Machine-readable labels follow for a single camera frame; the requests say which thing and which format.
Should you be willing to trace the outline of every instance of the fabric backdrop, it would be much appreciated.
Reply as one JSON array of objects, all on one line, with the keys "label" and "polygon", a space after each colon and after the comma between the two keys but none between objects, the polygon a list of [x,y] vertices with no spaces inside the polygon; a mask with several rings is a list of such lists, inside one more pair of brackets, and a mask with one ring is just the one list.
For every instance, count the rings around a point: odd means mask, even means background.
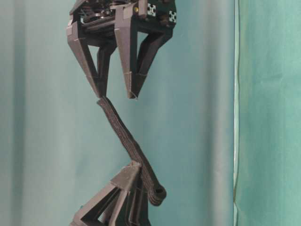
[{"label": "fabric backdrop", "polygon": [[300,225],[301,2],[239,0],[239,20],[237,225]]},{"label": "fabric backdrop", "polygon": [[[67,226],[129,163],[67,45],[73,4],[1,0],[1,225]],[[108,96],[166,187],[152,225],[231,226],[234,1],[177,8],[139,100],[126,98],[117,51]]]}]

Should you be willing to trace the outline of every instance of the black fabric strap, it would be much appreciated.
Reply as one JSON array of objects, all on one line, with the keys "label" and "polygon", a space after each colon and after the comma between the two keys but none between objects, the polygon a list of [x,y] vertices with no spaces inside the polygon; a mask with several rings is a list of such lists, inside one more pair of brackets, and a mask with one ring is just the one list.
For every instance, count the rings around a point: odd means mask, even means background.
[{"label": "black fabric strap", "polygon": [[148,199],[152,205],[159,206],[166,197],[166,190],[158,182],[158,179],[140,146],[122,122],[111,101],[107,97],[101,97],[97,103],[102,107],[110,125],[119,137],[131,159],[142,164],[142,181],[148,191]]}]

